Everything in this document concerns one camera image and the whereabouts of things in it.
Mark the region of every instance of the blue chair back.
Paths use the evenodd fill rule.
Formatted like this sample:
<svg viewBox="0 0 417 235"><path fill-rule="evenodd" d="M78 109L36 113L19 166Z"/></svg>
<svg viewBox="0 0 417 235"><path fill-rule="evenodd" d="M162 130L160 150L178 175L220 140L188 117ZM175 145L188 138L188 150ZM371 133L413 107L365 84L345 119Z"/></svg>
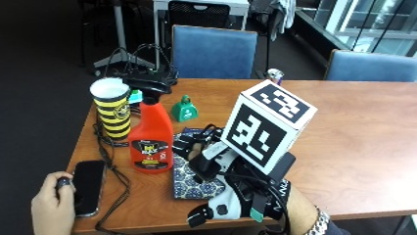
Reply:
<svg viewBox="0 0 417 235"><path fill-rule="evenodd" d="M333 50L325 80L417 81L417 59Z"/></svg>
<svg viewBox="0 0 417 235"><path fill-rule="evenodd" d="M251 78L258 49L252 31L175 25L172 62L182 78Z"/></svg>

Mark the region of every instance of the office chair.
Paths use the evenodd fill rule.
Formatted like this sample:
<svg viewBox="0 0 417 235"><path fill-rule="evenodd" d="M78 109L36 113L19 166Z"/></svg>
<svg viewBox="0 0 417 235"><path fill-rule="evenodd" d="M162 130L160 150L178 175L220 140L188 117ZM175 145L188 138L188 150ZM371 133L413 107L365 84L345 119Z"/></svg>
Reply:
<svg viewBox="0 0 417 235"><path fill-rule="evenodd" d="M172 62L182 78L251 78L258 34L175 25Z"/></svg>
<svg viewBox="0 0 417 235"><path fill-rule="evenodd" d="M103 26L116 25L115 10L112 0L78 0L82 9L82 67L87 64L86 56L86 30L91 26L94 33L94 45L100 42L99 30ZM122 6L124 25L135 25L136 13L134 9L124 2Z"/></svg>
<svg viewBox="0 0 417 235"><path fill-rule="evenodd" d="M167 18L162 25L163 45L166 43L171 44L170 35L172 35L172 27L176 24L230 28L235 22L230 19L230 12L231 7L224 4L170 1Z"/></svg>
<svg viewBox="0 0 417 235"><path fill-rule="evenodd" d="M417 59L333 50L328 61L325 80L417 81Z"/></svg>

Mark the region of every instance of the black cable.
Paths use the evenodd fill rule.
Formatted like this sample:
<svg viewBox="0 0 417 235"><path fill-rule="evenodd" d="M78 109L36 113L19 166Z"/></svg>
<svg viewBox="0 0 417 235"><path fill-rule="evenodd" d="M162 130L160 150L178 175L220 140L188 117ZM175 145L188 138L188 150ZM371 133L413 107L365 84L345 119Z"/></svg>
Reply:
<svg viewBox="0 0 417 235"><path fill-rule="evenodd" d="M108 71L108 67L110 67L111 61L112 61L112 59L114 59L114 56L115 56L116 52L119 52L119 51L124 51L124 52L127 53L127 56L130 57L130 52L128 52L128 50L127 50L124 47L116 48L115 51L112 52L110 58L108 58L108 62L107 62L107 66L106 66L106 69L104 69L104 75L103 75L103 77L107 77L107 71ZM128 58L128 63L127 63L127 65L126 65L126 70L127 70L127 66L131 66L131 67L132 67L131 59L130 59L130 58Z"/></svg>
<svg viewBox="0 0 417 235"><path fill-rule="evenodd" d="M168 72L168 76L166 77L166 83L167 83L167 85L174 85L174 84L176 84L176 82L178 82L178 78L176 77L174 77L172 79L167 79L168 77L171 77L171 75L174 74L174 70L175 70L175 67L174 67L174 65L171 64L171 62L170 62L170 60L168 60L168 57L167 57L167 55L166 55L166 53L164 53L164 51L163 51L163 48L158 45L158 44L155 44L155 43L152 43L152 44L147 44L147 43L144 43L144 44L142 44L139 47L138 47L138 49L136 49L136 51L134 52L134 56L136 57L136 60L138 60L138 55L139 55L139 53L140 53L140 51L143 51L146 48L148 48L148 49L151 49L151 48L155 48L156 50L158 50L158 52L162 54L162 56L163 56L163 58L166 59L166 61L167 61L167 64L168 64L168 66L170 66L170 72Z"/></svg>
<svg viewBox="0 0 417 235"><path fill-rule="evenodd" d="M96 142L98 142L98 146L99 146L99 152L100 155L104 159L104 162L107 164L108 169L111 169L111 171L115 173L119 181L122 182L122 184L126 186L126 191L123 192L123 194L120 195L120 197L116 199L114 205L111 206L110 210L107 211L104 217L102 218L102 220L96 223L95 225L95 230L104 232L107 234L112 234L112 235L123 235L124 233L119 233L115 231L111 231L108 229L106 229L103 227L103 223L106 222L107 218L112 215L112 213L116 211L116 209L123 205L123 203L127 201L127 199L130 198L131 195L131 180L128 178L128 176L120 172L120 170L118 169L118 166L114 164L114 159L115 159L115 142L110 139L110 143L111 143L111 147L112 147L112 155L108 155L108 152L102 144L102 140L103 140L103 136L99 135L99 133L102 133L103 131L103 125L98 122L94 125L94 129L95 129L95 134L96 134Z"/></svg>

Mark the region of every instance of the wire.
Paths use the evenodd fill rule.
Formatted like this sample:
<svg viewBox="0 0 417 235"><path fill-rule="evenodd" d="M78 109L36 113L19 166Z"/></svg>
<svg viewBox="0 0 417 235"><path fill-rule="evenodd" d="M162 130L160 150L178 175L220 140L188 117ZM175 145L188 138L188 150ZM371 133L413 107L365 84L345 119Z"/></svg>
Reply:
<svg viewBox="0 0 417 235"><path fill-rule="evenodd" d="M108 62L107 62L107 66L106 66L106 69L104 69L104 75L103 75L103 77L107 77L107 71L108 71L108 67L110 67L111 61L112 61L112 59L114 59L114 56L115 56L116 52L119 52L119 51L124 51L124 52L127 53L128 57L130 57L130 52L127 51L127 49L126 49L124 47L116 48L115 51L112 52L110 58L108 58ZM126 65L126 70L127 70L127 67L128 67L128 66L132 67L131 59L130 59L130 58L128 58L128 63L127 63L127 65Z"/></svg>
<svg viewBox="0 0 417 235"><path fill-rule="evenodd" d="M94 125L94 129L95 129L95 134L96 134L96 142L98 142L98 146L99 146L99 152L100 152L102 157L106 161L107 167L115 173L119 181L126 186L126 190L124 190L123 194L116 199L114 205L108 209L102 220L96 223L95 230L104 232L107 234L112 234L112 235L123 235L124 233L114 232L114 231L106 229L103 227L103 223L106 222L107 218L112 215L112 213L123 205L123 203L127 201L127 199L131 196L131 180L130 180L128 176L123 172L120 172L120 170L118 169L118 166L114 164L114 159L115 159L115 142L114 142L114 140L107 137L110 140L110 143L111 143L111 148L112 148L111 156L108 155L108 152L107 152L107 150L102 144L103 136L100 136L100 133L103 131L103 124L102 124L102 122L99 122L99 120L98 120L98 123Z"/></svg>

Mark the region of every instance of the phone screen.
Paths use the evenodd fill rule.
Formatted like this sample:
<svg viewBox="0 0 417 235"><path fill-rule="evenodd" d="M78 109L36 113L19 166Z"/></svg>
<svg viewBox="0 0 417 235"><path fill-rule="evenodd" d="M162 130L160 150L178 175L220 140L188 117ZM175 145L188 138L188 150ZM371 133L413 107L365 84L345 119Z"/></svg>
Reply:
<svg viewBox="0 0 417 235"><path fill-rule="evenodd" d="M104 183L104 161L79 162L75 169L74 184L76 216L94 216L99 210L102 187Z"/></svg>

